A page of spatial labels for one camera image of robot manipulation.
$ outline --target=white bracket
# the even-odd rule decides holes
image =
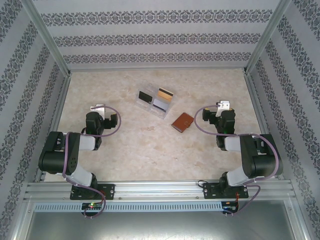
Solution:
[[[220,117],[221,113],[223,111],[229,111],[230,110],[230,102],[227,101],[227,100],[222,100],[222,101],[218,102],[217,104],[219,106],[218,106],[218,110],[216,111],[216,114],[215,114],[216,117]]]
[[[99,107],[99,106],[104,106],[104,104],[97,104],[95,106],[91,106],[90,107],[90,111],[91,112],[98,112],[100,114],[100,116],[103,118],[103,120],[105,120],[105,108],[104,107]]]

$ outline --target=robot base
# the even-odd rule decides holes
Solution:
[[[248,190],[244,186],[229,186],[227,173],[220,177],[219,182],[205,182],[202,185],[205,199],[239,199],[249,198]]]
[[[106,200],[114,199],[115,186],[114,184],[98,184],[96,176],[92,174],[90,187],[103,193]],[[92,190],[72,185],[70,200],[102,200],[102,196]]]

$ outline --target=robotic arm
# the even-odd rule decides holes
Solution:
[[[102,135],[104,129],[115,128],[118,124],[117,114],[112,114],[109,118],[103,118],[97,111],[89,112],[86,115],[83,131],[90,135]],[[87,136],[77,132],[71,132],[68,137],[68,154],[66,178],[72,182],[91,187],[98,190],[99,186],[96,176],[86,171],[78,163],[80,150],[96,151],[102,143],[101,137]],[[52,131],[45,142],[41,152],[38,166],[40,170],[50,174],[61,175],[65,164],[66,133]],[[99,194],[91,190],[72,186],[70,199],[99,199]]]
[[[210,111],[205,108],[202,111],[202,119],[213,124],[219,134],[233,135],[235,132],[235,111],[230,108],[229,101],[217,102],[217,111]],[[271,134],[261,134],[275,148],[279,158],[279,167],[276,176],[283,172],[283,163],[280,159],[275,141]],[[240,136],[216,136],[217,146],[222,151],[233,151],[241,153],[241,166],[235,170],[225,172],[219,179],[218,186],[215,185],[213,195],[232,197],[235,191],[241,192],[243,184],[250,179],[264,178],[269,176],[275,169],[276,159],[273,151],[262,139],[251,135]],[[247,194],[240,195],[240,198],[247,198]]]

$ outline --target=mounting bracket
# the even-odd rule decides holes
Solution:
[[[115,196],[115,186],[114,184],[98,184],[97,190],[104,194],[105,200],[113,200]],[[83,194],[83,189],[82,187],[73,185],[70,200],[102,200],[102,196],[98,193],[90,196]]]
[[[248,189],[244,186],[229,186],[222,190],[218,182],[206,182],[203,184],[204,199],[247,199]]]

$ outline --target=enclosure wall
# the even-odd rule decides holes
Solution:
[[[71,70],[244,67],[279,0],[36,0]]]
[[[251,72],[313,239],[320,238],[319,22],[319,0],[293,0]]]
[[[0,239],[35,178],[64,76],[18,0],[0,1]]]

